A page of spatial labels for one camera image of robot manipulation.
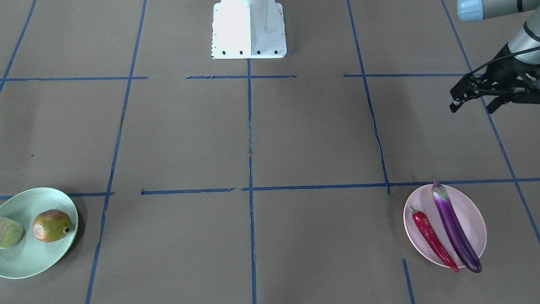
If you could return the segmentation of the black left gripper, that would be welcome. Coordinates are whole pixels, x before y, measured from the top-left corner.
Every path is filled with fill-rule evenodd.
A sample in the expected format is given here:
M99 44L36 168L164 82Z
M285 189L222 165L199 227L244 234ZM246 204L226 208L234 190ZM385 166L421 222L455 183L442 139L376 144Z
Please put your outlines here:
M482 76L467 73L451 88L452 102L449 109L455 113L470 100L483 95L495 98L486 106L492 115L501 106L511 102L518 104L539 104L539 65L524 63L517 56L510 57L508 46L504 46L494 57L497 62L488 64Z

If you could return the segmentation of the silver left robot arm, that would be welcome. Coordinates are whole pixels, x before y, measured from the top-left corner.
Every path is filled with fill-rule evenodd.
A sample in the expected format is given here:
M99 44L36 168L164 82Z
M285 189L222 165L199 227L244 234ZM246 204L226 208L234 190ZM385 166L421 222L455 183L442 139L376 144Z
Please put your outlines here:
M457 112L465 102L493 96L486 107L493 114L508 103L540 102L540 15L538 0L459 0L457 15L463 22L477 22L530 12L518 31L496 56L465 74L451 89L449 108Z

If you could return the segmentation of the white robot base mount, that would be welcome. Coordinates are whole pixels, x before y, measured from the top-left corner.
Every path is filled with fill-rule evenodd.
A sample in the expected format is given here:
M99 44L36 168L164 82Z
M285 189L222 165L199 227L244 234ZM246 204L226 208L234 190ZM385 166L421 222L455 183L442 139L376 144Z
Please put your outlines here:
M211 58L285 58L283 7L274 0L221 0L213 6Z

